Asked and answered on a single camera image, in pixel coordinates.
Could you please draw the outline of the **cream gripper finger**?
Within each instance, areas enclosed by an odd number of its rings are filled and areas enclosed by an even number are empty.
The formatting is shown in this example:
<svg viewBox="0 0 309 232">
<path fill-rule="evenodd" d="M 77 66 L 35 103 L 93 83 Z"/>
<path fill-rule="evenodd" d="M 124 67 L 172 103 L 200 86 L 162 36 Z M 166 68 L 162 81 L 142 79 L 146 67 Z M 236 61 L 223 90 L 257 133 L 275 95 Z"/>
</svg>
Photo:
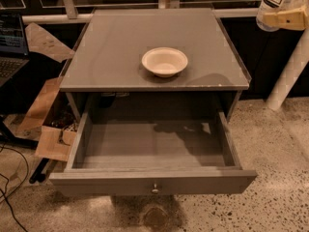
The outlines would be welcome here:
<svg viewBox="0 0 309 232">
<path fill-rule="evenodd" d="M 266 13 L 263 15 L 263 23 L 276 28 L 305 30 L 309 27 L 309 8 L 303 5 L 292 10 Z"/>
</svg>

